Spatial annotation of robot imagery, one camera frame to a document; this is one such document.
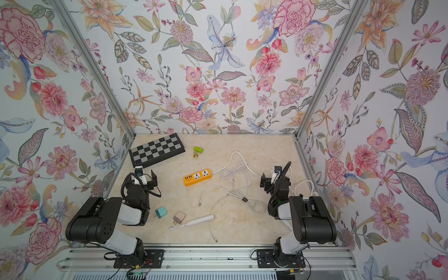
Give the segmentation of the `pink usb wall charger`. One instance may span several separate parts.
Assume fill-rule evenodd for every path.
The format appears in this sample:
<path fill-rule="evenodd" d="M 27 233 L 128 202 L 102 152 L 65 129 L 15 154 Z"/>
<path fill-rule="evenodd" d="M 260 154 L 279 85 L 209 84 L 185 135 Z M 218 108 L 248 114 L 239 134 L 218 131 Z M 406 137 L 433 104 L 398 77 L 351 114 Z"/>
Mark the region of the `pink usb wall charger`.
<path fill-rule="evenodd" d="M 186 218 L 186 214 L 183 211 L 178 211 L 173 217 L 174 225 L 181 225 Z"/>

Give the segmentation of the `orange power strip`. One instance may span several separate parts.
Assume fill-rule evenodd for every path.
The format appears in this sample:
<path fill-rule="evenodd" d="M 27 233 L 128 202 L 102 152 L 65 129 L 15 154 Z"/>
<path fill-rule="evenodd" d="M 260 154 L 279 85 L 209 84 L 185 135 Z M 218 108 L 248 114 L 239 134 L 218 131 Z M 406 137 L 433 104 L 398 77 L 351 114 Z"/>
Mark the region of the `orange power strip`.
<path fill-rule="evenodd" d="M 183 177 L 183 182 L 186 187 L 193 186 L 197 183 L 204 182 L 212 178 L 212 173 L 210 169 L 205 169 L 197 173 Z"/>

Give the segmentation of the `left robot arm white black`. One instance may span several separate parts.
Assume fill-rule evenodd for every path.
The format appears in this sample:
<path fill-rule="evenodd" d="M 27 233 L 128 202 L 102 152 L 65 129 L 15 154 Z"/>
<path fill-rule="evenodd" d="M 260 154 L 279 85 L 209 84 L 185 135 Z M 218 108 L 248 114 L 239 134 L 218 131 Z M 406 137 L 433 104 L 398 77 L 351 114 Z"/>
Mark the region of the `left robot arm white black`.
<path fill-rule="evenodd" d="M 154 172 L 147 175 L 142 168 L 136 168 L 125 178 L 120 197 L 89 198 L 70 220 L 66 238 L 103 247 L 131 266 L 143 264 L 148 259 L 143 241 L 116 229 L 116 225 L 144 226 L 149 217 L 149 196 L 162 196 L 154 192 L 158 188 Z"/>

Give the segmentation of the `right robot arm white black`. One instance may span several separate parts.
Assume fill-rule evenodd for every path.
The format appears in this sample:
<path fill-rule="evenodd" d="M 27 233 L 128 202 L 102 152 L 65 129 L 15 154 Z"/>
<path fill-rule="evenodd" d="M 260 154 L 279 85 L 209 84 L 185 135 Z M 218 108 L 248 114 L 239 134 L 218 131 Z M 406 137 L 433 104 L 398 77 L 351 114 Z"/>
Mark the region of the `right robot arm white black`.
<path fill-rule="evenodd" d="M 260 187 L 271 197 L 267 204 L 269 216 L 288 222 L 292 229 L 273 244 L 268 253 L 258 252 L 258 258 L 268 265 L 279 267 L 301 266 L 304 249 L 311 243 L 324 245 L 336 241 L 337 229 L 322 197 L 290 195 L 291 180 L 287 172 L 291 166 L 275 166 L 272 177 L 262 175 Z"/>

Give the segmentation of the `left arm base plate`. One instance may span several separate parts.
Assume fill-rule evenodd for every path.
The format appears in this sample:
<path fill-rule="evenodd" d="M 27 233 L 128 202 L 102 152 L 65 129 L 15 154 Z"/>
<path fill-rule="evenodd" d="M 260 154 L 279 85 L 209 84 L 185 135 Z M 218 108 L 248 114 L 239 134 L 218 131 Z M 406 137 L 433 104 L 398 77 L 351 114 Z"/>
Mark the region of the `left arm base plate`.
<path fill-rule="evenodd" d="M 164 253 L 164 250 L 145 249 L 142 254 L 120 255 L 114 260 L 113 268 L 161 268 Z"/>

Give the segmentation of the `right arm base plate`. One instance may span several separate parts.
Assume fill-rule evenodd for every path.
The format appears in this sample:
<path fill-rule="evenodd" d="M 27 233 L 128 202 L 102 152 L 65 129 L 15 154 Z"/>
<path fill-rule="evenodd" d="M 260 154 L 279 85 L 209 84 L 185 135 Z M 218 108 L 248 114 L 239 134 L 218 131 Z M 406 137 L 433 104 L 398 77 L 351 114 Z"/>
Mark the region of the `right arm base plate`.
<path fill-rule="evenodd" d="M 302 252 L 283 254 L 282 252 L 274 252 L 273 249 L 257 249 L 254 252 L 259 268 L 300 269 L 307 267 Z"/>

